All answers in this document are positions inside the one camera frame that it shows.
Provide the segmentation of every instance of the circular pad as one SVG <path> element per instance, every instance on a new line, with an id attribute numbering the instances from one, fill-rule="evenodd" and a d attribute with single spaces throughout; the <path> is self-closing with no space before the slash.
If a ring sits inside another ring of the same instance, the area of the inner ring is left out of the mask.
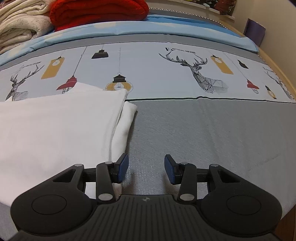
<path id="1" fill-rule="evenodd" d="M 252 215 L 261 208 L 261 203 L 254 197 L 237 195 L 229 198 L 226 202 L 228 209 L 239 215 Z"/>
<path id="2" fill-rule="evenodd" d="M 50 215 L 61 212 L 66 205 L 66 199 L 61 196 L 44 195 L 33 201 L 32 208 L 39 214 Z"/>

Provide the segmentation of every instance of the yellow tag print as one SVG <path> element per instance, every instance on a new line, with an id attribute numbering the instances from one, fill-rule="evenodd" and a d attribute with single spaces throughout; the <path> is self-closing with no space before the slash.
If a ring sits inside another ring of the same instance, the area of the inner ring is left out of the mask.
<path id="1" fill-rule="evenodd" d="M 215 64 L 219 67 L 219 69 L 222 71 L 222 73 L 225 74 L 233 74 L 231 69 L 224 63 L 224 61 L 221 58 L 216 57 L 215 55 L 211 56 L 211 59 L 215 62 Z"/>
<path id="2" fill-rule="evenodd" d="M 48 79 L 55 77 L 62 66 L 65 58 L 59 57 L 57 59 L 53 59 L 50 61 L 47 69 L 45 70 L 44 74 L 42 75 L 41 79 Z"/>

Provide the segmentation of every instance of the red knitted blanket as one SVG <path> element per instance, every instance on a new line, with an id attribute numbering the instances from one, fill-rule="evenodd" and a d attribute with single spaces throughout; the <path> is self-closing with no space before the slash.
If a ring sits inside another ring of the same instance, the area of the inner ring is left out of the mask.
<path id="1" fill-rule="evenodd" d="M 144 0 L 57 0 L 49 16 L 59 31 L 89 23 L 143 20 L 148 12 Z"/>

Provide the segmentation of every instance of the stack of blankets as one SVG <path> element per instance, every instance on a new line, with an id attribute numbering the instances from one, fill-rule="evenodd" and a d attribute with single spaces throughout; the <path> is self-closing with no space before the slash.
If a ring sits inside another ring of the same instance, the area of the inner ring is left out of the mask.
<path id="1" fill-rule="evenodd" d="M 143 20 L 148 12 L 144 0 L 57 0 L 50 20 L 58 31 L 89 23 Z"/>
<path id="2" fill-rule="evenodd" d="M 0 54 L 25 41 L 89 23 L 143 20 L 144 0 L 0 0 Z"/>
<path id="3" fill-rule="evenodd" d="M 53 30 L 54 0 L 4 0 L 0 4 L 0 54 Z"/>

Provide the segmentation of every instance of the red lamp print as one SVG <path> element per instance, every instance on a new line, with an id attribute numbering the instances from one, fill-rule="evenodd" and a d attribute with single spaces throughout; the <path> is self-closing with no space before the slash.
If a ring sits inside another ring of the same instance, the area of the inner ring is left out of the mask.
<path id="1" fill-rule="evenodd" d="M 62 84 L 61 86 L 59 86 L 57 88 L 57 90 L 63 90 L 62 94 L 69 91 L 70 88 L 73 88 L 75 86 L 75 84 L 77 83 L 77 79 L 75 78 L 75 76 L 73 75 L 70 79 L 67 80 L 67 82 L 65 84 Z"/>
<path id="2" fill-rule="evenodd" d="M 80 57 L 80 59 L 79 59 L 79 61 L 78 61 L 78 64 L 77 64 L 77 66 L 76 66 L 76 69 L 75 69 L 75 71 L 74 71 L 72 77 L 69 78 L 65 84 L 62 84 L 62 85 L 60 85 L 60 86 L 57 88 L 57 90 L 63 90 L 63 91 L 62 91 L 62 94 L 64 94 L 65 92 L 69 91 L 69 90 L 70 90 L 71 88 L 73 88 L 73 87 L 75 86 L 75 84 L 77 83 L 77 79 L 76 79 L 76 77 L 74 76 L 74 74 L 75 74 L 75 72 L 76 72 L 76 70 L 77 70 L 77 67 L 78 67 L 78 65 L 79 65 L 79 63 L 80 63 L 80 60 L 81 60 L 81 58 L 82 58 L 82 56 L 83 56 L 83 54 L 84 54 L 86 48 L 87 48 L 87 46 L 85 47 L 85 49 L 84 49 L 84 51 L 83 51 L 83 53 L 82 53 L 82 55 L 81 55 L 81 57 Z"/>
<path id="3" fill-rule="evenodd" d="M 249 81 L 248 79 L 247 79 L 247 82 L 248 82 L 247 87 L 248 87 L 248 88 L 251 88 L 251 89 L 254 91 L 255 94 L 259 94 L 259 92 L 258 92 L 259 87 L 256 86 L 256 85 L 254 85 L 254 84 L 253 84 L 251 81 Z"/>

